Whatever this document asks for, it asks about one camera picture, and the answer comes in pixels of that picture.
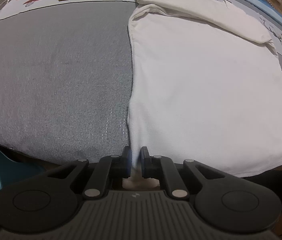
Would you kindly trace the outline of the grey patterned duvet cover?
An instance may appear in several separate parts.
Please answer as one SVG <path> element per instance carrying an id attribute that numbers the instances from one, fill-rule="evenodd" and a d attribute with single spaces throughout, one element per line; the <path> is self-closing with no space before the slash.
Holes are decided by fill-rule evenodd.
<path id="1" fill-rule="evenodd" d="M 130 142 L 134 0 L 11 0 L 0 11 L 0 145 L 56 164 Z"/>

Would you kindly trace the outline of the white long-sleeve shirt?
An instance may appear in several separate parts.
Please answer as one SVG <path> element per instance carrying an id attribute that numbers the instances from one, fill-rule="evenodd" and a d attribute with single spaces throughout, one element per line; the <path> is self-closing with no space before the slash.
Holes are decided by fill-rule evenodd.
<path id="1" fill-rule="evenodd" d="M 228 1 L 137 0 L 129 19 L 131 184 L 147 147 L 237 177 L 282 165 L 282 69 L 263 24 Z"/>

